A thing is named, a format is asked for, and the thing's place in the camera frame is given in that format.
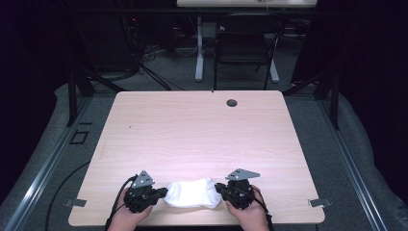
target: wooden table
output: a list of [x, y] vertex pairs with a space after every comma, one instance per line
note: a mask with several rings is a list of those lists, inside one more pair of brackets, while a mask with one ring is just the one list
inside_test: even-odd
[[[226, 102], [234, 99], [236, 107]], [[317, 199], [293, 123], [279, 91], [134, 91], [117, 95], [69, 223], [104, 225], [121, 185], [146, 170], [155, 189], [210, 177], [226, 184], [236, 168], [264, 195], [274, 223], [319, 223]], [[141, 225], [237, 224], [221, 201], [214, 209], [178, 209], [162, 199]]]
[[177, 0], [178, 7], [313, 8], [318, 0]]

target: human hand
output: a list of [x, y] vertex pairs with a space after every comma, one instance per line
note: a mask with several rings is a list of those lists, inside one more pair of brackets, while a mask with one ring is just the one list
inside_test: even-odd
[[[260, 190], [255, 186], [252, 188], [254, 188], [255, 198], [264, 202], [259, 194]], [[252, 201], [252, 204], [243, 210], [236, 209], [229, 201], [225, 201], [225, 204], [228, 212], [240, 222], [244, 231], [268, 231], [267, 216], [258, 202]]]
[[134, 214], [129, 211], [126, 206], [123, 205], [123, 199], [128, 189], [122, 191], [120, 198], [117, 202], [116, 208], [118, 209], [114, 214], [111, 225], [108, 231], [134, 231], [138, 224], [146, 219], [153, 210], [153, 206], [150, 205], [143, 212]]

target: office chair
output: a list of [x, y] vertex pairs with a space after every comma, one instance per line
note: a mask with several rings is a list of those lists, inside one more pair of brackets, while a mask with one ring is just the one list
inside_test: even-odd
[[266, 65], [266, 90], [276, 42], [283, 29], [282, 20], [275, 14], [232, 13], [224, 16], [216, 26], [213, 89], [217, 89], [218, 64], [235, 64], [257, 65], [256, 71]]

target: black cable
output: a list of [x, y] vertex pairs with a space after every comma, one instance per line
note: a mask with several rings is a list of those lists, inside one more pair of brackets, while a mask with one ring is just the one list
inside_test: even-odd
[[105, 223], [105, 231], [108, 230], [109, 226], [111, 225], [112, 218], [114, 217], [114, 214], [115, 214], [121, 207], [123, 207], [123, 206], [126, 204], [126, 203], [124, 203], [124, 204], [122, 204], [121, 206], [119, 206], [119, 208], [116, 208], [116, 206], [117, 206], [117, 201], [119, 200], [120, 195], [122, 194], [123, 189], [126, 187], [126, 185], [127, 185], [129, 182], [131, 182], [131, 181], [133, 182], [133, 181], [135, 181], [137, 178], [138, 178], [137, 175], [136, 175], [136, 176], [132, 176], [131, 178], [127, 179], [127, 181], [122, 185], [122, 187], [120, 187], [120, 190], [119, 190], [119, 192], [117, 193], [117, 196], [116, 196], [116, 199], [115, 199], [114, 206], [112, 206], [111, 214], [109, 215], [109, 218], [106, 220], [106, 223]]
[[63, 185], [65, 184], [65, 182], [75, 173], [77, 172], [79, 169], [81, 169], [82, 167], [85, 167], [87, 165], [89, 165], [90, 161], [83, 163], [82, 165], [80, 165], [79, 167], [77, 167], [75, 170], [73, 170], [68, 176], [65, 177], [65, 179], [62, 181], [62, 183], [60, 184], [60, 186], [58, 187], [57, 191], [55, 192], [54, 196], [52, 197], [51, 203], [48, 206], [48, 211], [47, 211], [47, 217], [45, 219], [45, 231], [48, 230], [48, 223], [49, 223], [49, 219], [50, 219], [50, 214], [51, 214], [51, 209], [52, 209], [52, 205], [54, 204], [54, 200], [58, 195], [58, 192], [60, 191], [60, 189], [63, 187]]
[[[261, 207], [264, 209], [265, 215], [267, 216], [267, 222], [268, 222], [268, 228], [270, 231], [273, 231], [273, 223], [272, 223], [272, 215], [270, 214], [269, 210], [267, 209], [267, 204], [264, 202], [261, 202], [259, 199], [257, 199], [256, 197], [252, 197], [251, 195], [249, 195], [247, 192], [242, 191], [240, 189], [237, 189], [235, 187], [230, 187], [235, 191], [238, 191], [239, 193], [243, 193], [247, 196], [249, 196], [251, 199], [255, 200], [256, 202], [258, 202], [258, 204], [261, 205]], [[255, 189], [252, 187], [252, 189], [256, 190], [258, 192], [258, 194], [261, 196], [262, 200], [264, 200], [264, 197], [262, 196], [261, 192], [258, 189]]]
[[169, 82], [172, 86], [176, 87], [179, 90], [184, 90], [183, 88], [177, 86], [176, 84], [172, 83], [171, 81], [167, 80], [165, 77], [159, 75], [158, 73], [154, 72], [144, 64], [141, 64], [140, 67], [146, 72], [153, 80], [155, 80], [158, 84], [160, 84], [166, 90], [171, 90], [171, 87], [166, 83]]

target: white towel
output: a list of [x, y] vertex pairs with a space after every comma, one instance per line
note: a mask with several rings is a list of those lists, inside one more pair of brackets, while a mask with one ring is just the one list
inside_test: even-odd
[[221, 195], [216, 191], [211, 178], [197, 181], [173, 182], [168, 185], [165, 202], [172, 207], [193, 208], [205, 206], [214, 209]]

